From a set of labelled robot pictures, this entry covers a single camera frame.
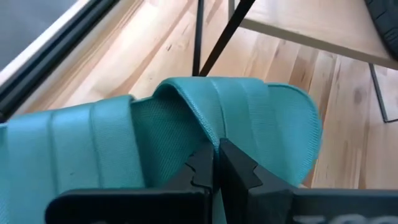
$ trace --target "black metal rod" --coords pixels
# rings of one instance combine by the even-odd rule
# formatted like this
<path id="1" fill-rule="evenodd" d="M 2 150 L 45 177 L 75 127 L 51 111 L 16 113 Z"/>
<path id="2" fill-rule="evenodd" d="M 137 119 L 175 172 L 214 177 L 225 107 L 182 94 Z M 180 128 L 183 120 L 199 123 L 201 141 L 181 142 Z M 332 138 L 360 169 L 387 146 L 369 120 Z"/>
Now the black metal rod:
<path id="1" fill-rule="evenodd" d="M 193 66 L 192 76 L 199 76 L 200 55 L 201 55 L 201 37 L 203 31 L 203 11 L 204 0 L 198 0 L 197 24 L 195 28 L 195 45 L 193 47 Z"/>
<path id="2" fill-rule="evenodd" d="M 209 74 L 211 68 L 216 63 L 218 57 L 221 55 L 226 44 L 229 42 L 232 35 L 235 33 L 236 29 L 239 27 L 239 25 L 243 21 L 244 17 L 250 10 L 253 3 L 254 3 L 254 0 L 245 0 L 245 1 L 239 2 L 234 14 L 231 16 L 231 19 L 229 20 L 223 33 L 217 40 L 216 45 L 214 46 L 213 50 L 210 53 L 210 56 L 208 57 L 205 65 L 203 66 L 202 70 L 200 71 L 199 76 L 205 77 Z"/>
<path id="3" fill-rule="evenodd" d="M 12 116 L 117 2 L 91 0 L 0 86 L 0 122 Z"/>
<path id="4" fill-rule="evenodd" d="M 374 85 L 374 89 L 376 91 L 377 101 L 379 102 L 380 112 L 381 112 L 383 121 L 385 123 L 393 123 L 393 122 L 398 121 L 398 119 L 388 120 L 387 111 L 386 111 L 386 107 L 384 106 L 384 100 L 383 100 L 383 96 L 381 94 L 379 81 L 377 80 L 376 70 L 374 69 L 374 65 L 371 63 L 369 64 L 369 68 L 371 71 L 373 85 Z"/>

